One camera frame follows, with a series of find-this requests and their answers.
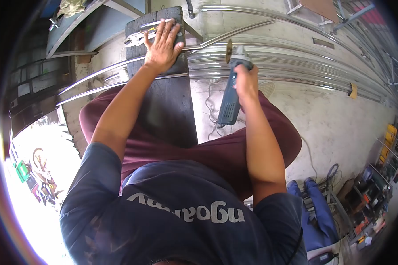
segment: blue jeans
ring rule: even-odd
[[[336,243],[339,241],[339,236],[336,231],[333,215],[327,205],[326,199],[318,189],[318,184],[314,180],[307,180],[305,182],[305,190],[314,204],[315,216],[318,223],[317,227],[311,223],[309,212],[305,204],[302,203],[301,224],[306,250],[311,251]],[[296,182],[289,186],[287,192],[292,195],[301,196],[301,191]]]

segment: navy t-shirt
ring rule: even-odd
[[[118,197],[121,162],[88,146],[62,204],[64,243],[78,264],[285,264],[300,236],[302,199],[272,194],[253,212],[208,167],[190,160],[138,168]],[[303,242],[291,264],[306,264]]]

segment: dark wooden board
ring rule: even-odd
[[[171,17],[182,26],[180,29],[182,34],[177,35],[174,44],[185,42],[183,12],[179,6],[149,13],[130,21],[126,25],[126,37],[140,31],[140,25],[144,23]],[[126,48],[127,59],[142,56],[146,52],[147,49],[143,44]],[[136,61],[128,64],[128,76],[132,78],[143,63],[144,61]],[[188,72],[187,57],[185,53],[181,53],[165,74],[186,72]],[[189,148],[197,145],[189,77],[155,80],[145,95],[138,121],[149,133],[174,146]]]

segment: angle grinder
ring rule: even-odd
[[[230,75],[228,77],[227,86],[224,90],[223,100],[218,114],[217,124],[220,128],[225,125],[233,125],[236,123],[237,115],[239,114],[240,104],[239,96],[236,92],[236,78],[237,73],[234,68],[239,64],[243,64],[248,70],[253,68],[253,63],[248,57],[243,46],[237,46],[233,51],[233,43],[231,39],[227,43],[226,62],[230,66]]]

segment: concrete floor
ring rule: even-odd
[[[165,8],[170,6],[182,6],[185,21],[201,33],[204,39],[216,34],[264,20],[266,18],[249,14],[230,12],[208,12],[200,13],[199,5],[202,4],[223,4],[223,5],[244,5],[240,0],[193,0],[194,12],[198,14],[195,19],[188,18],[186,1],[184,0],[153,0],[152,10],[156,11],[162,5]],[[287,4],[283,0],[260,0],[250,1],[249,6],[273,9],[286,13]],[[299,17],[316,16],[305,11],[299,13]],[[298,45],[313,47],[322,51],[330,52],[333,56],[342,58],[348,64],[359,67],[371,77],[377,78],[358,58],[349,51],[336,45],[334,50],[325,47],[315,46],[312,37],[323,39],[321,35],[296,26],[291,23],[277,21],[274,24],[250,30],[245,34],[255,35],[259,38],[276,38],[281,41],[291,41]],[[340,30],[338,38],[350,42]],[[125,60],[123,47],[124,36],[114,38],[104,45],[98,55],[92,58],[90,64],[76,64],[75,71],[77,80],[100,70],[113,63]],[[119,78],[104,82],[103,80],[117,73],[118,70],[107,72],[90,82],[84,82],[80,86],[70,90],[65,97],[84,92],[86,90],[103,86],[109,83],[116,83]],[[212,132],[212,122],[209,120],[209,110],[205,105],[208,97],[209,80],[191,81],[191,92],[195,122],[199,143],[208,140]],[[275,90],[270,96],[270,101],[277,106],[295,125],[299,133],[309,144],[314,168],[317,171],[318,179],[326,177],[327,172],[334,163],[339,164],[343,177],[337,175],[334,190],[338,191],[344,182],[354,178],[360,173],[367,162],[374,162],[381,146],[377,144],[377,138],[384,135],[387,125],[394,122],[397,110],[373,102],[371,100],[349,98],[345,93],[329,91],[326,89],[302,85],[297,83],[275,82]],[[218,108],[222,100],[225,81],[211,86],[211,93],[208,105],[212,106],[212,116],[218,115]],[[86,141],[79,126],[78,115],[80,109],[98,94],[90,97],[80,98],[64,104],[63,109],[66,115],[69,131],[74,135],[75,146],[82,155],[86,148]],[[244,127],[238,122],[218,130],[222,135],[233,133]],[[219,137],[216,132],[210,135],[210,139]],[[292,179],[303,180],[307,177],[314,177],[315,172],[311,167],[308,148],[305,143],[297,159],[286,170],[286,181]]]

